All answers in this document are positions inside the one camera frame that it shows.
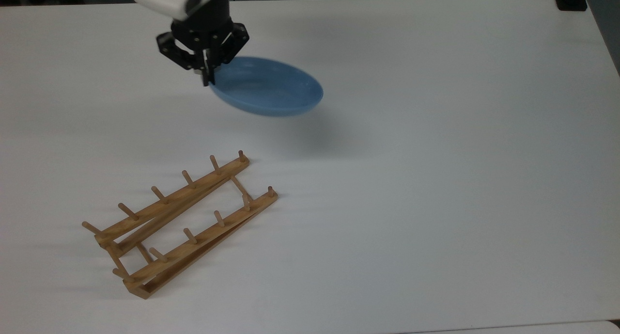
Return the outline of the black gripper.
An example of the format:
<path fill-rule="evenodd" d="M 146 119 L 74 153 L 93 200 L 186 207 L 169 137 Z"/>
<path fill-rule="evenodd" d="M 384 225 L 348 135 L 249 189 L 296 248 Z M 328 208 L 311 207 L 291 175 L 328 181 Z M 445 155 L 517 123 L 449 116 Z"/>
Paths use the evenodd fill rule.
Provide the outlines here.
<path fill-rule="evenodd" d="M 184 20 L 173 20 L 157 36 L 159 52 L 186 70 L 201 74 L 204 87 L 215 85 L 215 69 L 232 62 L 249 41 L 242 23 L 233 22 L 230 0 L 209 0 Z"/>

